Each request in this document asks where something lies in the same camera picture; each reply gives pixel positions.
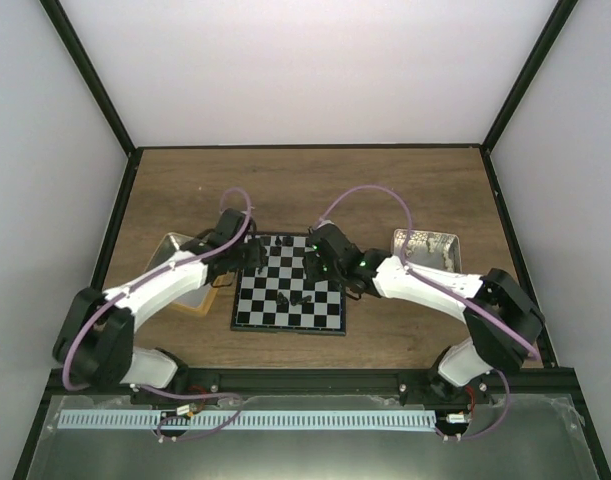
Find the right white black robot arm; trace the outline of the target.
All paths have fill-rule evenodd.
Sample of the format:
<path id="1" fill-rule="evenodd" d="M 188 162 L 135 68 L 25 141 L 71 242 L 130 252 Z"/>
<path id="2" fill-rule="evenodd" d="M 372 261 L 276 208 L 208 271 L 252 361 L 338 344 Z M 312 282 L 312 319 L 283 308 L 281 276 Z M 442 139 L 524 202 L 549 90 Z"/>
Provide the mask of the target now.
<path id="1" fill-rule="evenodd" d="M 305 254 L 306 278 L 327 280 L 354 299 L 367 294 L 409 301 L 462 322 L 469 337 L 446 348 L 428 374 L 432 396 L 457 399 L 475 378 L 496 369 L 514 374 L 539 360 L 542 314 L 507 272 L 457 274 L 414 265 L 383 250 L 339 257 L 316 247 Z"/>

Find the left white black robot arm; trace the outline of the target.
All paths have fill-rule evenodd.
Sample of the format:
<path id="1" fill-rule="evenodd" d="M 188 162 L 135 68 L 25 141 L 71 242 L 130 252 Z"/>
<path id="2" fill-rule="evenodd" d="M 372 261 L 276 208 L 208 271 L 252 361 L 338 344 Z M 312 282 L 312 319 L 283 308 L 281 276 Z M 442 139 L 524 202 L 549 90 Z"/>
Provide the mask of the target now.
<path id="1" fill-rule="evenodd" d="M 74 297 L 53 347 L 69 391 L 119 384 L 154 388 L 166 403 L 189 392 L 181 361 L 157 349 L 134 345 L 140 327 L 156 313 L 217 278 L 267 263 L 262 240 L 252 236 L 217 248 L 194 238 L 167 260 L 136 279 L 105 291 L 91 287 Z"/>

